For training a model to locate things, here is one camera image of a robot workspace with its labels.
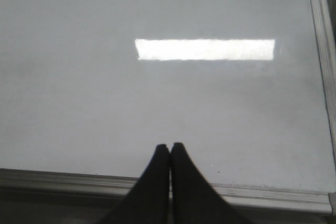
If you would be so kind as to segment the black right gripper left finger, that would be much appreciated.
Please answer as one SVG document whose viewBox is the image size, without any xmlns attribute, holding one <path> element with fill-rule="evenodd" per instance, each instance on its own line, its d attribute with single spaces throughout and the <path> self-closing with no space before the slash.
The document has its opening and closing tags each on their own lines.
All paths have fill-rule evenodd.
<svg viewBox="0 0 336 224">
<path fill-rule="evenodd" d="M 132 189 L 98 223 L 167 223 L 169 189 L 170 152 L 160 144 Z"/>
</svg>

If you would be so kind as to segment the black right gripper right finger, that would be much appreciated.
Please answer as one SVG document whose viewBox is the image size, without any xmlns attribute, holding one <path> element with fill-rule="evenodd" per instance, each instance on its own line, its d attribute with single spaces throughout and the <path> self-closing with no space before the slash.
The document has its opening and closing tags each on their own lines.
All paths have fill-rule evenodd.
<svg viewBox="0 0 336 224">
<path fill-rule="evenodd" d="M 170 166 L 175 223 L 252 223 L 212 188 L 183 143 L 173 144 Z"/>
</svg>

